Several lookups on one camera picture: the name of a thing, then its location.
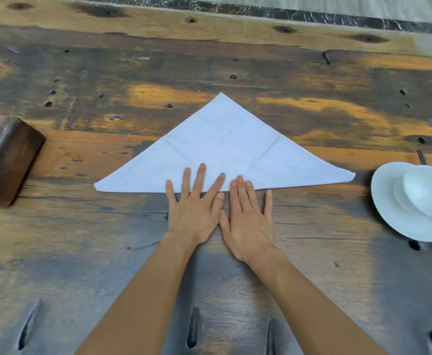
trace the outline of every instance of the plate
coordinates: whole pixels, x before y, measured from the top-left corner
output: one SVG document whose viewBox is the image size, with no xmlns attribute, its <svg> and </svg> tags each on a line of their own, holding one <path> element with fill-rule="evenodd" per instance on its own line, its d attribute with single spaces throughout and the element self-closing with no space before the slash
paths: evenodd
<svg viewBox="0 0 432 355">
<path fill-rule="evenodd" d="M 432 242 L 432 218 L 405 211 L 395 200 L 395 181 L 413 164 L 391 162 L 380 166 L 372 177 L 370 190 L 380 216 L 394 230 L 414 240 Z"/>
</svg>

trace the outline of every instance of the dark marble border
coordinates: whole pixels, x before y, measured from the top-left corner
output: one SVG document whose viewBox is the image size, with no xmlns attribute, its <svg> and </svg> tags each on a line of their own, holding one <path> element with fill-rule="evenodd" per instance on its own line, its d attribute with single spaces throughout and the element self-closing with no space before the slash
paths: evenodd
<svg viewBox="0 0 432 355">
<path fill-rule="evenodd" d="M 271 18 L 276 20 L 303 21 L 310 23 L 324 23 L 361 28 L 373 28 L 389 31 L 415 32 L 432 34 L 432 23 L 387 20 L 375 17 L 359 17 L 348 15 L 326 14 L 323 12 L 310 12 L 286 10 L 273 7 L 245 6 L 232 4 L 219 4 L 207 1 L 192 0 L 85 0 L 106 2 L 110 4 L 134 5 L 170 8 L 173 10 L 212 12 L 225 15 L 242 15 L 252 17 Z"/>
</svg>

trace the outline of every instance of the brown box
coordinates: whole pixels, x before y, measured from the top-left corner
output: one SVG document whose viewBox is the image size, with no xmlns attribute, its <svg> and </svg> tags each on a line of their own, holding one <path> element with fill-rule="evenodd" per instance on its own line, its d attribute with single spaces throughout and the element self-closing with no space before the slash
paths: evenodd
<svg viewBox="0 0 432 355">
<path fill-rule="evenodd" d="M 45 137 L 16 117 L 0 116 L 0 207 L 8 207 Z"/>
</svg>

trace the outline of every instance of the bare skin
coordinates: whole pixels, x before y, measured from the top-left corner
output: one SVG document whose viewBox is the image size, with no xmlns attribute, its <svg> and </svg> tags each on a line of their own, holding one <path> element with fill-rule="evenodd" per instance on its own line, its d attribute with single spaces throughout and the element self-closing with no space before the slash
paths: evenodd
<svg viewBox="0 0 432 355">
<path fill-rule="evenodd" d="M 205 171 L 202 164 L 190 192 L 185 170 L 179 202 L 167 181 L 169 231 L 76 354 L 160 354 L 189 258 L 219 222 L 229 249 L 270 290 L 305 355 L 386 355 L 275 247 L 272 191 L 262 213 L 252 183 L 242 176 L 233 180 L 229 221 L 219 193 L 225 175 L 201 198 Z"/>
</svg>

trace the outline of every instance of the triangular folded cloth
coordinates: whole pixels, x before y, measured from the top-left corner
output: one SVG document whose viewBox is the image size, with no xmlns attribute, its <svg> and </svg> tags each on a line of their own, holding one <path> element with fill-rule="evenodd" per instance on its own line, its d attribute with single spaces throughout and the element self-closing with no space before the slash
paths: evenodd
<svg viewBox="0 0 432 355">
<path fill-rule="evenodd" d="M 164 193 L 170 179 L 181 192 L 185 167 L 191 184 L 207 165 L 203 192 L 221 172 L 221 191 L 238 175 L 255 189 L 350 182 L 356 175 L 314 156 L 263 123 L 226 95 L 219 95 L 117 171 L 94 184 L 102 192 Z"/>
</svg>

